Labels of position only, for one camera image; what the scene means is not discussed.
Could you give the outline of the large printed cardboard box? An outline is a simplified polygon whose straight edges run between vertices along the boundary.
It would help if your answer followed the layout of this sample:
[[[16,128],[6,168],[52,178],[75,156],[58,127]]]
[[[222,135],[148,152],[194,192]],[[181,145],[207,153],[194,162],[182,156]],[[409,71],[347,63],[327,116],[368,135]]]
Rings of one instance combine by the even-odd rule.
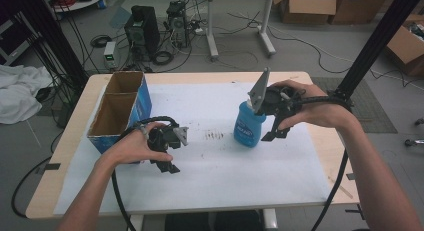
[[[336,13],[329,18],[333,25],[370,23],[386,0],[336,0]]]

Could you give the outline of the grey shelf unit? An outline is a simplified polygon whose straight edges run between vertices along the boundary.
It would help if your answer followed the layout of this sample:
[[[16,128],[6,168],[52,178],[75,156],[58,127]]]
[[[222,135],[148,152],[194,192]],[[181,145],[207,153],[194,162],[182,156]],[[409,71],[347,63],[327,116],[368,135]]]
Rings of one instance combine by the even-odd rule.
[[[11,17],[0,15],[0,65],[10,65],[29,47],[33,33],[24,14],[19,11]]]

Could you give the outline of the open cardboard box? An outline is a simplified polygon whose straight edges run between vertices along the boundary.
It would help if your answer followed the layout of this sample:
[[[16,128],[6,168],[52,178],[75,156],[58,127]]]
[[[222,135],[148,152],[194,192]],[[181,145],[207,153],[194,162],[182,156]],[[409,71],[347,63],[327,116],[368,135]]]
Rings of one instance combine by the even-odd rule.
[[[406,75],[424,77],[424,15],[411,14],[385,50]]]

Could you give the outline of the round white table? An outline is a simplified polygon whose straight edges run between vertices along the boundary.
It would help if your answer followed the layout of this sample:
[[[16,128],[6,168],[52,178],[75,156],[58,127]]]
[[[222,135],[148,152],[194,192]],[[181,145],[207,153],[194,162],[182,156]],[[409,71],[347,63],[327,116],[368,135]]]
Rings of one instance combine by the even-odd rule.
[[[55,12],[75,11],[95,4],[100,8],[106,7],[104,0],[50,0],[48,4]]]

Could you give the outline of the black metal post with base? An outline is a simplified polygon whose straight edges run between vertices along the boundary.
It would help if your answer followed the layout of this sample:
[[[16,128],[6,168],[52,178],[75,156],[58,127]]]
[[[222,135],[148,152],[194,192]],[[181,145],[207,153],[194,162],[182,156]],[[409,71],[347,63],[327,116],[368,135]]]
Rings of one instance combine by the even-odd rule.
[[[360,81],[419,1],[394,0],[392,2],[341,83],[330,93],[331,101],[340,104],[348,103]]]

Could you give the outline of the blue plastic bottle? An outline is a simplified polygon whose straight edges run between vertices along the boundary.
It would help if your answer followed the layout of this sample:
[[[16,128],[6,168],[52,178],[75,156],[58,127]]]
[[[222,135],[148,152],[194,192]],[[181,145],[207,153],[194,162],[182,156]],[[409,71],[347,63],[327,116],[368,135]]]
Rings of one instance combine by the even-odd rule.
[[[242,102],[234,125],[234,139],[244,146],[255,147],[261,138],[265,120],[265,115],[254,113],[249,100]]]

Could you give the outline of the blue cardboard box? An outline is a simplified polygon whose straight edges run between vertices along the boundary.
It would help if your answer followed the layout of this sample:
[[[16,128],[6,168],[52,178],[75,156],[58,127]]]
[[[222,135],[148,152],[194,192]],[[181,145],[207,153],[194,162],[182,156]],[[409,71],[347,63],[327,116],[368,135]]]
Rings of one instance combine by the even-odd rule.
[[[87,138],[103,154],[137,121],[151,116],[152,102],[144,73],[115,72],[101,95]]]

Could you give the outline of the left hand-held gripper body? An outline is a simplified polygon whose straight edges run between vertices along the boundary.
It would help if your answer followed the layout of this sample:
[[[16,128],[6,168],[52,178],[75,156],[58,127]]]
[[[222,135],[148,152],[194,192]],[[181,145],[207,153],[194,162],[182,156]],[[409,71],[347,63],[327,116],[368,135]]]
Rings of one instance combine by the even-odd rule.
[[[151,160],[172,160],[168,149],[179,149],[188,145],[188,128],[164,124],[147,126],[148,147]]]

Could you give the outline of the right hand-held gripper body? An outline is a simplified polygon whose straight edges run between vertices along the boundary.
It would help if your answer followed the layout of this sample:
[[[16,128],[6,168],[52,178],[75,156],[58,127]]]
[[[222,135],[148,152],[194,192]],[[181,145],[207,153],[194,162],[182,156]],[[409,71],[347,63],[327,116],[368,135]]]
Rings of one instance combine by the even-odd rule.
[[[266,67],[248,92],[251,109],[257,116],[274,116],[280,124],[285,118],[295,115],[300,109],[301,97],[288,86],[269,86],[270,69]]]

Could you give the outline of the grey floor mat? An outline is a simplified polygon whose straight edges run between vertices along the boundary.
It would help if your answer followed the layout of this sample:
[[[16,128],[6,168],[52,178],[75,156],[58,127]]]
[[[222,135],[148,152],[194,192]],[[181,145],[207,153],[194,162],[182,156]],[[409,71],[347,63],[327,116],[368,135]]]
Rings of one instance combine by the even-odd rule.
[[[366,133],[397,133],[397,129],[365,80],[356,87],[350,101],[353,114]]]

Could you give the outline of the white paper sheet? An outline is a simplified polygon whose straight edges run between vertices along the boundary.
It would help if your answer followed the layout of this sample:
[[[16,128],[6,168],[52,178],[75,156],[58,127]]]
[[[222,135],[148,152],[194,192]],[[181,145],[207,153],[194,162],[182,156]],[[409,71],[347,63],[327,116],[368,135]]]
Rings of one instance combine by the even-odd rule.
[[[220,210],[321,204],[330,192],[305,124],[284,139],[238,143],[233,129],[238,106],[251,84],[149,84],[152,115],[174,118],[188,129],[187,145],[172,151],[176,174],[150,162],[116,169],[103,215]]]

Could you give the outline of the person's legs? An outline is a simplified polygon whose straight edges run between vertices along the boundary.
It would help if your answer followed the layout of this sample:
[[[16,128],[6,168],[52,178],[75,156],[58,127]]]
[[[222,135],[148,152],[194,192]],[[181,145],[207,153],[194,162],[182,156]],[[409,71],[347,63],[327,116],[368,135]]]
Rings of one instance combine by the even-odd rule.
[[[165,231],[264,231],[255,210],[168,214]]]

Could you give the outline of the open-frame computer case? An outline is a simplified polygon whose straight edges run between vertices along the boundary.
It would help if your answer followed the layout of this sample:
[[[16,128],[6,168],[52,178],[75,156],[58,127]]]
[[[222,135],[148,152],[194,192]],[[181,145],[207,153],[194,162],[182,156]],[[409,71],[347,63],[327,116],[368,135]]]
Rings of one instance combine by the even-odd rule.
[[[171,1],[166,13],[171,31],[171,42],[178,48],[186,48],[188,46],[186,4],[183,1]]]

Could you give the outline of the black computer tower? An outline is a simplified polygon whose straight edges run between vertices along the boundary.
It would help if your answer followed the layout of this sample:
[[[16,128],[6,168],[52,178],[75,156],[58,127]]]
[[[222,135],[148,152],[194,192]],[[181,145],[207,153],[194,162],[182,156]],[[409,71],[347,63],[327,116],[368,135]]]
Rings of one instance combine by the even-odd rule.
[[[155,9],[134,5],[124,30],[132,51],[149,61],[158,51],[160,34]]]

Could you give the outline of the person's left hand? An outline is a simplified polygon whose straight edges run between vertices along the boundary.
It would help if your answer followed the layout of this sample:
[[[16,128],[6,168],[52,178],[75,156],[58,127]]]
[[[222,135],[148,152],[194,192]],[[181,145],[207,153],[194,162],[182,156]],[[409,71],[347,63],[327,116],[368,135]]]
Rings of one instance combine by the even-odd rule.
[[[153,128],[162,126],[162,123],[153,122],[144,128],[133,130],[102,154],[96,163],[104,167],[116,167],[119,164],[144,160],[172,161],[171,155],[153,151],[148,147],[147,135]]]

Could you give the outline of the white cloth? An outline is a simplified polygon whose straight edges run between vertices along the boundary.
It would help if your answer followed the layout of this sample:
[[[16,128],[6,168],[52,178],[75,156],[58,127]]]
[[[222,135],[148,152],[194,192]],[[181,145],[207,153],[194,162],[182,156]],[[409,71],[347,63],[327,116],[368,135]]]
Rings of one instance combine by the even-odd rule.
[[[34,116],[42,108],[37,93],[52,82],[45,67],[0,65],[0,124],[15,124]]]

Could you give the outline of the person's right hand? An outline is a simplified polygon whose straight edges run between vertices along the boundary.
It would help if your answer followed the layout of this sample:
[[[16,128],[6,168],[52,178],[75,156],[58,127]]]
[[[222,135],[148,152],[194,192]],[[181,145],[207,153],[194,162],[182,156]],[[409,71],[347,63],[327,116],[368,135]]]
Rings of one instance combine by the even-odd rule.
[[[274,83],[274,86],[286,86],[296,91],[303,91],[304,97],[325,96],[325,93],[315,84],[303,84],[293,80],[284,80]],[[304,105],[296,115],[284,119],[279,124],[278,129],[283,130],[301,122],[326,128],[335,128],[339,133],[350,133],[361,127],[357,118],[340,105],[312,103]]]

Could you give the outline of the grey bench power supply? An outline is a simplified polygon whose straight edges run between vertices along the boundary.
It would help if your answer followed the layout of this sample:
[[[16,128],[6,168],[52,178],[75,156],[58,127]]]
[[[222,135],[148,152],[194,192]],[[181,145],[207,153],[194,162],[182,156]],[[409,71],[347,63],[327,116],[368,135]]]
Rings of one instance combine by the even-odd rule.
[[[110,69],[114,69],[117,67],[115,47],[116,47],[116,42],[110,41],[106,43],[106,46],[104,49],[103,56],[104,56],[105,64]]]

